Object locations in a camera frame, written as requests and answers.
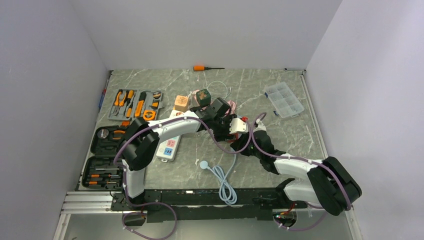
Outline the dark green cube adapter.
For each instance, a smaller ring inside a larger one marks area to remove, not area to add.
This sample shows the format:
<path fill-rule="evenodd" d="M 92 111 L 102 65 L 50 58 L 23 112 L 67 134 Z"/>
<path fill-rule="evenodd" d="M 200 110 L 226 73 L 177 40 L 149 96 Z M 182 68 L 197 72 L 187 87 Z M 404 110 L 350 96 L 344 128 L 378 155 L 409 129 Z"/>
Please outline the dark green cube adapter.
<path fill-rule="evenodd" d="M 195 98 L 200 107 L 206 107 L 211 104 L 211 94 L 207 89 L 199 90 L 195 93 Z"/>

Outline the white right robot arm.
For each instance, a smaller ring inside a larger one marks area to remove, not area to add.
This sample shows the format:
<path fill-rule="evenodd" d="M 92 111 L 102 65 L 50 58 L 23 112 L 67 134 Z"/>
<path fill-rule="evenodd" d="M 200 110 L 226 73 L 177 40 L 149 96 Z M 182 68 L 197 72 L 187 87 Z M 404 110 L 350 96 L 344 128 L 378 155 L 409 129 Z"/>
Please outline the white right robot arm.
<path fill-rule="evenodd" d="M 258 158 L 266 171 L 288 176 L 275 188 L 276 203 L 282 208 L 301 201 L 338 216 L 362 196 L 362 189 L 337 158 L 306 159 L 280 151 L 265 130 L 255 131 L 252 140 L 242 134 L 230 146 L 243 156 Z"/>

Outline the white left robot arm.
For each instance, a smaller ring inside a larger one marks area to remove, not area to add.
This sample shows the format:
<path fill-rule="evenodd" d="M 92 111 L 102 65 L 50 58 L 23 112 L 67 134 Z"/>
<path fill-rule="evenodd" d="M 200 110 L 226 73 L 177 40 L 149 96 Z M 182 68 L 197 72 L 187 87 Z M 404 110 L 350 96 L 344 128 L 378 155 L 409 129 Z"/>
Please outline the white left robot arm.
<path fill-rule="evenodd" d="M 119 140 L 116 154 L 122 158 L 125 171 L 124 204 L 131 210 L 143 205 L 145 169 L 162 142 L 200 131 L 210 131 L 216 142 L 226 141 L 230 139 L 230 124 L 235 118 L 237 115 L 232 113 L 230 105 L 220 97 L 207 106 L 195 106 L 166 119 L 136 118 Z"/>

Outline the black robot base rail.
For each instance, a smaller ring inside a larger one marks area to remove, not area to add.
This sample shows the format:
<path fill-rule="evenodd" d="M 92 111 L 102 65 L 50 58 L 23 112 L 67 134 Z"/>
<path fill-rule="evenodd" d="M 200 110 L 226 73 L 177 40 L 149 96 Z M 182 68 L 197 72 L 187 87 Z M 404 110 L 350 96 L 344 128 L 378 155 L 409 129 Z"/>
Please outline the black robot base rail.
<path fill-rule="evenodd" d="M 123 193 L 115 193 L 110 206 L 113 212 L 146 213 L 148 223 L 171 221 L 174 216 L 182 220 L 228 220 L 256 219 L 271 221 L 278 212 L 306 209 L 302 201 L 293 202 L 283 196 L 282 190 L 275 188 L 237 188 L 237 202 L 227 205 L 219 198 L 217 189 L 148 189 L 144 192 L 144 202 L 131 205 Z"/>

